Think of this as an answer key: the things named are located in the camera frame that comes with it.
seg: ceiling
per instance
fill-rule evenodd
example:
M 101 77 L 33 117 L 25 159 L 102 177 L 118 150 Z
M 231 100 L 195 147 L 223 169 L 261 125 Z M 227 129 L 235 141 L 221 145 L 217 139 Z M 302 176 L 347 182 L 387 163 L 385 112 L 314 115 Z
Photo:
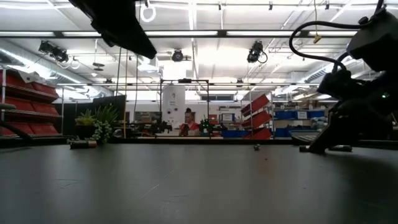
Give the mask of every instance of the ceiling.
M 318 0 L 315 12 L 312 0 L 273 0 L 273 8 L 269 10 L 269 2 L 259 5 L 255 0 L 172 0 L 150 1 L 155 7 L 156 15 L 150 22 L 142 21 L 144 30 L 293 30 L 300 24 L 314 21 L 315 16 L 321 21 L 333 21 L 345 24 L 356 24 L 363 16 L 371 16 L 377 0 Z M 398 16 L 398 1 L 385 1 L 391 13 Z M 151 10 L 145 10 L 145 18 L 151 16 Z M 72 7 L 67 0 L 6 0 L 0 3 L 0 30 L 93 30 L 90 20 L 79 9 Z M 329 29 L 317 27 L 318 30 Z M 38 51 L 40 42 L 45 39 L 7 39 L 29 53 L 41 57 Z M 248 64 L 248 51 L 255 40 L 261 40 L 268 52 L 269 59 L 264 65 Z M 345 51 L 349 38 L 323 38 L 317 44 L 313 39 L 295 41 L 296 48 L 301 52 L 327 57 L 337 57 Z M 121 51 L 119 66 L 119 48 L 109 47 L 103 40 L 98 40 L 96 57 L 95 39 L 50 39 L 53 45 L 67 49 L 70 56 L 80 62 L 78 69 L 67 68 L 87 80 L 102 83 L 106 78 L 127 77 L 128 82 L 135 82 L 137 63 L 132 52 Z M 197 77 L 193 72 L 192 62 L 181 63 L 187 69 L 187 77 L 209 79 L 211 82 L 235 82 L 244 78 L 245 82 L 298 82 L 311 75 L 325 62 L 300 58 L 294 55 L 287 45 L 288 39 L 255 39 L 255 38 L 158 38 L 151 39 L 158 51 L 159 66 L 174 63 L 170 60 L 170 52 L 181 49 L 184 55 L 193 56 L 192 41 L 196 45 L 195 64 Z M 45 56 L 43 60 L 53 62 Z M 95 72 L 93 62 L 105 64 L 103 72 Z M 356 72 L 364 69 L 361 62 L 354 62 Z M 157 72 L 138 72 L 140 82 L 159 80 Z

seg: person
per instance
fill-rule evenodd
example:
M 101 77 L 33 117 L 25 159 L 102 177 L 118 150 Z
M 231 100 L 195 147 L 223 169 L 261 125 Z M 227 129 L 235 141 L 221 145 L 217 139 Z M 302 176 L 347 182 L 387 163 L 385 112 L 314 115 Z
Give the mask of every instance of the person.
M 187 108 L 185 112 L 185 123 L 180 125 L 180 136 L 199 136 L 199 125 L 193 120 L 192 110 Z

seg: small black device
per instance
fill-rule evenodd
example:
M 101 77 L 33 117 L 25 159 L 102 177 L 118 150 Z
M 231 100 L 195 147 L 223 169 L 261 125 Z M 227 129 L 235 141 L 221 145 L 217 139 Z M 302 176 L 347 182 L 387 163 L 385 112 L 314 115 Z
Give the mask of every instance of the small black device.
M 398 109 L 398 75 L 396 59 L 391 55 L 398 50 L 398 20 L 386 11 L 383 4 L 384 1 L 379 0 L 374 15 L 370 19 L 361 18 L 359 25 L 312 21 L 293 31 L 289 39 L 292 52 L 335 64 L 333 70 L 324 76 L 317 91 L 339 100 L 329 111 L 328 126 L 309 147 L 301 147 L 300 151 L 324 154 L 326 148 L 354 144 L 361 135 L 385 139 L 392 133 L 392 122 L 388 116 Z M 359 31 L 351 39 L 347 52 L 335 60 L 307 55 L 295 49 L 295 35 L 314 25 Z M 348 56 L 363 59 L 374 71 L 382 73 L 371 81 L 351 78 L 351 72 L 342 63 Z
M 69 0 L 91 19 L 91 26 L 110 46 L 118 45 L 153 59 L 156 49 L 136 19 L 138 0 Z
M 181 62 L 184 59 L 184 54 L 181 50 L 174 50 L 174 54 L 172 55 L 173 62 Z
M 263 51 L 263 48 L 264 48 L 264 46 L 262 45 L 261 41 L 255 41 L 249 51 L 248 62 L 249 63 L 260 62 L 259 58 L 262 55 L 265 55 L 267 57 L 267 59 L 260 63 L 266 63 L 268 61 L 268 55 Z

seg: blue bin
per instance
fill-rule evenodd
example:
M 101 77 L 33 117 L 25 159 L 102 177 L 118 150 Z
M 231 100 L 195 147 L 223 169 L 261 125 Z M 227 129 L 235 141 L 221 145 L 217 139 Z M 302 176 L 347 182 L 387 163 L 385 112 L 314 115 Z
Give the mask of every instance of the blue bin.
M 308 118 L 321 118 L 325 116 L 325 111 L 309 111 Z
M 292 119 L 292 118 L 294 118 L 294 111 L 276 111 L 275 118 L 276 119 Z
M 286 129 L 285 128 L 277 128 L 275 130 L 275 137 L 286 137 Z
M 251 133 L 251 131 L 222 131 L 221 135 L 224 138 L 243 138 Z

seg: blue crate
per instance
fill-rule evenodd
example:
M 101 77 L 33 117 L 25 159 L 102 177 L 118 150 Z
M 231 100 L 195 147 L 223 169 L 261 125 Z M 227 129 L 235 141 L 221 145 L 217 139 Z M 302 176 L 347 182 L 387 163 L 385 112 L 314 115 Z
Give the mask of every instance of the blue crate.
M 286 129 L 285 128 L 277 128 L 275 130 L 275 137 L 280 138 L 280 137 L 286 137 Z
M 309 111 L 308 118 L 321 118 L 325 116 L 325 111 Z
M 276 111 L 275 119 L 293 119 L 294 111 Z
M 290 132 L 296 131 L 296 130 L 312 130 L 312 128 L 311 128 L 311 126 L 288 127 L 288 128 L 285 128 L 285 136 L 292 137 Z
M 222 131 L 221 135 L 224 138 L 243 138 L 251 133 L 251 131 Z

